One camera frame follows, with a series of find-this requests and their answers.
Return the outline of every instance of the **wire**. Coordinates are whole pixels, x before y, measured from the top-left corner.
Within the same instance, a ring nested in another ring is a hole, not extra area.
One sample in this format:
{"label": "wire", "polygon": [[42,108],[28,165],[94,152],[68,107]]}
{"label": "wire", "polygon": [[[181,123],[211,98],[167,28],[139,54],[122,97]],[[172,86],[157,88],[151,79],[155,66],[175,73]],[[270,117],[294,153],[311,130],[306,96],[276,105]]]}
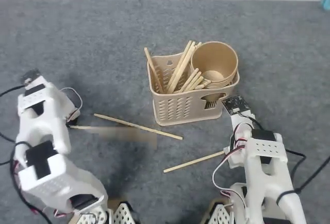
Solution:
{"label": "wire", "polygon": [[240,125],[242,125],[242,124],[246,124],[251,129],[253,129],[253,127],[249,123],[241,122],[238,125],[236,125],[235,128],[234,128],[234,131],[233,131],[233,133],[232,133],[232,135],[230,136],[230,139],[229,139],[229,148],[230,148],[230,150],[233,150],[235,148],[235,144],[239,140],[239,139],[238,140],[236,139],[236,132],[237,132],[238,128],[240,127]]}
{"label": "wire", "polygon": [[221,191],[225,191],[225,192],[233,192],[235,193],[242,201],[244,208],[246,209],[246,204],[244,201],[244,198],[234,189],[230,189],[230,188],[222,188],[220,186],[218,186],[215,182],[215,174],[217,172],[217,170],[228,160],[228,158],[235,152],[239,151],[240,149],[244,148],[245,146],[239,146],[237,148],[234,148],[233,150],[231,150],[228,154],[226,154],[226,156],[222,159],[222,161],[220,162],[220,164],[216,167],[216,169],[213,171],[212,174],[212,182],[215,185],[216,188],[220,189]]}
{"label": "wire", "polygon": [[245,115],[243,115],[242,113],[238,113],[238,115],[240,115],[241,117],[246,117],[246,118],[248,118],[249,120],[251,120],[252,122],[254,122],[258,127],[259,127],[259,129],[260,130],[264,130],[264,128],[262,127],[262,125],[261,125],[261,123],[259,123],[257,120],[255,120],[254,118],[252,118],[252,117],[249,117],[249,116],[245,116]]}
{"label": "wire", "polygon": [[285,195],[297,193],[300,194],[301,191],[320,173],[320,171],[330,162],[330,156],[322,163],[322,165],[303,183],[299,188],[293,189],[291,191],[282,192],[276,200],[276,204],[278,205],[279,201]]}
{"label": "wire", "polygon": [[296,156],[301,156],[302,158],[295,164],[295,166],[293,167],[291,173],[290,173],[290,177],[291,177],[291,181],[293,182],[294,179],[294,175],[295,172],[297,171],[298,167],[306,160],[307,156],[304,155],[303,153],[299,153],[299,152],[295,152],[292,151],[290,149],[286,149],[285,151],[287,151],[288,153],[294,154]]}
{"label": "wire", "polygon": [[65,89],[70,89],[72,90],[73,92],[75,92],[75,94],[78,96],[78,98],[80,99],[80,106],[79,108],[77,108],[68,118],[67,118],[67,122],[71,120],[71,117],[73,117],[73,115],[77,112],[77,111],[80,111],[80,109],[83,107],[83,99],[81,98],[81,96],[77,93],[77,91],[75,91],[74,88],[70,88],[70,87],[66,87],[66,88],[62,88],[60,91],[63,92],[63,90]]}
{"label": "wire", "polygon": [[[8,94],[8,93],[10,93],[10,92],[12,92],[12,91],[15,91],[15,90],[21,89],[21,88],[23,88],[23,87],[25,87],[25,86],[24,86],[24,85],[19,85],[19,86],[17,86],[17,87],[10,88],[10,89],[8,89],[8,90],[6,90],[6,91],[0,93],[0,97],[4,96],[5,94]],[[0,132],[0,136],[1,136],[3,139],[5,139],[6,141],[10,142],[10,143],[15,143],[15,141],[14,141],[13,139],[11,139],[11,138],[9,138],[8,136],[2,134],[1,132]],[[3,162],[3,163],[0,163],[0,165],[8,164],[9,161]]]}
{"label": "wire", "polygon": [[32,146],[27,143],[27,142],[18,142],[15,143],[14,149],[12,150],[11,154],[10,154],[10,163],[9,163],[9,172],[10,172],[10,178],[11,181],[13,183],[14,189],[17,192],[20,200],[30,209],[32,210],[34,213],[39,213],[48,224],[52,224],[52,222],[49,220],[49,218],[42,212],[42,210],[38,209],[37,207],[35,207],[34,205],[32,205],[31,203],[29,203],[28,201],[26,201],[25,197],[23,196],[17,182],[15,179],[15,175],[14,175],[14,171],[15,171],[15,162],[14,162],[14,155],[15,155],[15,149],[17,145],[21,145],[21,144],[25,144],[26,146],[28,146],[29,148],[31,148]]}

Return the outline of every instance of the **black cable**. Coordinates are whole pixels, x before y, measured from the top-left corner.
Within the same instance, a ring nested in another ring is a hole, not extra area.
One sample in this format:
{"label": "black cable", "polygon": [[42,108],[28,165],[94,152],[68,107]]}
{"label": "black cable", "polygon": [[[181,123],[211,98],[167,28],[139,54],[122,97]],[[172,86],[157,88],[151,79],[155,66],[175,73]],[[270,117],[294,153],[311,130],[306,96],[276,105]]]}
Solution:
{"label": "black cable", "polygon": [[10,160],[5,161],[5,162],[0,162],[0,166],[7,165],[7,164],[9,164],[9,163],[10,163]]}
{"label": "black cable", "polygon": [[279,197],[276,200],[276,204],[278,205],[279,201],[284,197],[285,195],[297,193],[300,194],[300,192],[320,173],[320,171],[330,162],[330,156],[322,163],[322,165],[303,183],[299,188],[296,188],[291,191],[282,192]]}
{"label": "black cable", "polygon": [[[17,87],[10,88],[10,89],[8,89],[8,90],[2,92],[2,93],[0,94],[0,97],[2,97],[2,96],[5,95],[5,94],[8,94],[8,93],[10,93],[10,92],[12,92],[12,91],[15,91],[15,90],[21,89],[21,88],[23,88],[23,87],[25,87],[25,86],[24,86],[24,85],[20,85],[20,86],[17,86]],[[15,143],[15,141],[14,141],[13,139],[11,139],[11,138],[9,138],[8,136],[2,134],[1,132],[0,132],[0,136],[1,136],[3,139],[5,139],[6,141],[8,141],[8,142]]]}
{"label": "black cable", "polygon": [[29,143],[27,142],[18,142],[15,143],[14,149],[10,154],[10,166],[9,166],[9,172],[10,172],[10,178],[11,181],[13,183],[14,189],[16,190],[20,200],[31,210],[38,212],[48,224],[52,224],[51,220],[49,220],[49,218],[42,212],[42,210],[40,210],[39,208],[35,207],[34,205],[32,205],[31,203],[29,203],[28,201],[26,201],[25,197],[23,196],[19,186],[17,185],[16,179],[15,179],[15,175],[14,175],[14,171],[15,171],[15,166],[14,166],[14,155],[15,155],[15,148],[17,145],[21,145],[21,144],[25,144],[28,147],[32,147]]}
{"label": "black cable", "polygon": [[291,173],[290,173],[290,177],[291,177],[291,181],[293,183],[293,179],[294,179],[294,175],[295,172],[297,171],[298,167],[306,160],[307,156],[304,155],[303,153],[299,153],[299,152],[295,152],[292,151],[290,149],[286,149],[285,151],[287,151],[288,153],[294,154],[296,156],[301,156],[302,158],[295,164],[295,166],[293,167]]}
{"label": "black cable", "polygon": [[251,120],[252,122],[254,122],[258,127],[259,127],[259,129],[260,130],[264,130],[264,128],[263,128],[263,126],[261,125],[261,123],[259,123],[257,120],[255,120],[254,118],[252,118],[252,117],[249,117],[249,116],[245,116],[245,115],[243,115],[242,113],[238,113],[238,115],[240,115],[241,117],[246,117],[246,118],[248,118],[249,120]]}

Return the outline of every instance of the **perforated plastic part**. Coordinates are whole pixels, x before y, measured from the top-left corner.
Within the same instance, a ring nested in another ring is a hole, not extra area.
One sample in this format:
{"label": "perforated plastic part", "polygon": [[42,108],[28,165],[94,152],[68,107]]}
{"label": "perforated plastic part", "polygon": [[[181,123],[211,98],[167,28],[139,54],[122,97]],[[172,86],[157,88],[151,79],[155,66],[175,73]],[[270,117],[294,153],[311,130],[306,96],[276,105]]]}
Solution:
{"label": "perforated plastic part", "polygon": [[208,224],[229,224],[229,221],[230,217],[226,208],[222,204],[218,204]]}
{"label": "perforated plastic part", "polygon": [[[109,223],[112,220],[112,211],[109,211]],[[104,224],[107,222],[107,213],[102,209],[101,206],[93,208],[88,213],[80,214],[80,218],[76,224]]]}
{"label": "perforated plastic part", "polygon": [[126,203],[121,203],[113,215],[114,224],[135,224]]}
{"label": "perforated plastic part", "polygon": [[283,162],[288,162],[287,154],[283,143],[249,139],[246,146],[247,156],[267,156],[273,158],[279,158]]}

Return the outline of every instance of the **utensil holder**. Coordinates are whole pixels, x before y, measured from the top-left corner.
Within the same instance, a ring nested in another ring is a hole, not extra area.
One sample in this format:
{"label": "utensil holder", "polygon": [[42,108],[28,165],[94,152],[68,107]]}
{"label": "utensil holder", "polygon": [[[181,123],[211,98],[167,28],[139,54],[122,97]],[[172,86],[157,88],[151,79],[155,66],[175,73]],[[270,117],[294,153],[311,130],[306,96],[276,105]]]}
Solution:
{"label": "utensil holder", "polygon": [[[157,77],[163,89],[166,89],[181,54],[152,57]],[[185,83],[189,76],[189,70],[190,66],[187,65],[176,89],[180,89]],[[159,86],[148,63],[147,71],[150,91],[153,96],[155,120],[161,126],[184,124],[220,117],[223,108],[221,100],[227,98],[232,93],[240,80],[239,73],[237,72],[230,85],[220,89],[200,89],[177,94],[160,94]],[[216,101],[209,102],[203,99],[207,95],[219,93],[221,94],[220,98]]]}

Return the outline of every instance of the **circuit board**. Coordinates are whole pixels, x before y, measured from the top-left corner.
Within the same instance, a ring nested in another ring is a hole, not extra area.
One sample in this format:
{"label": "circuit board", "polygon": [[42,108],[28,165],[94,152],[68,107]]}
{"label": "circuit board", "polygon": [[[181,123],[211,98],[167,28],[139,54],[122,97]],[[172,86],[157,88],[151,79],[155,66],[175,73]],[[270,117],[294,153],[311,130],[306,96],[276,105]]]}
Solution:
{"label": "circuit board", "polygon": [[248,103],[241,96],[234,96],[222,101],[223,106],[226,108],[230,116],[244,112],[250,109]]}

